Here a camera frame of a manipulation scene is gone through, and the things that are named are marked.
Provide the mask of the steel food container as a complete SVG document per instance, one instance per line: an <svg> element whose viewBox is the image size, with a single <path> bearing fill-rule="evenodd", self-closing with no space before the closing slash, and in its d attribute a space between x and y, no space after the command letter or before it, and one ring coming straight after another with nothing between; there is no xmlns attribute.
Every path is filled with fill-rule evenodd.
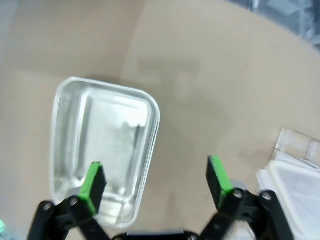
<svg viewBox="0 0 320 240"><path fill-rule="evenodd" d="M50 191L60 203L79 189L92 162L107 185L97 219L124 229L138 216L160 125L160 109L132 87L70 77L57 88L51 119Z"/></svg>

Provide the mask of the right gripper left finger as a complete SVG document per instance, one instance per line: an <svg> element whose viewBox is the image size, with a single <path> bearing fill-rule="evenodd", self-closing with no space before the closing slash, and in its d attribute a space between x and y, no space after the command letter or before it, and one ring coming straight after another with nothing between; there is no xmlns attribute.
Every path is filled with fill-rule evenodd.
<svg viewBox="0 0 320 240"><path fill-rule="evenodd" d="M92 162L77 194L58 205L51 200L39 203L26 239L66 240L71 229L79 229L85 240L111 240L95 219L106 185L103 165Z"/></svg>

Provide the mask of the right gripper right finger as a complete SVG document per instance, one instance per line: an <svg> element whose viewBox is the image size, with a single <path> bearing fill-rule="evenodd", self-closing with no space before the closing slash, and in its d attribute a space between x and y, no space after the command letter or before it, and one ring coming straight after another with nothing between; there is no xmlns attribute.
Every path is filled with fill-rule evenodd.
<svg viewBox="0 0 320 240"><path fill-rule="evenodd" d="M246 222L255 240L294 240L280 201L273 190L255 195L233 186L217 156L209 155L206 181L216 214L199 235L199 240L224 240L235 222Z"/></svg>

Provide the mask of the clear plastic clip lid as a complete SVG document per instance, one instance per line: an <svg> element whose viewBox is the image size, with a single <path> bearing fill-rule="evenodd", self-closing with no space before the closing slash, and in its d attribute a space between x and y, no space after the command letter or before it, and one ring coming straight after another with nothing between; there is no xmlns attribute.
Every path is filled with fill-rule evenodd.
<svg viewBox="0 0 320 240"><path fill-rule="evenodd" d="M284 127L272 159L320 173L320 140Z"/></svg>
<svg viewBox="0 0 320 240"><path fill-rule="evenodd" d="M276 193L295 240L320 240L320 173L272 160L256 176L260 190Z"/></svg>

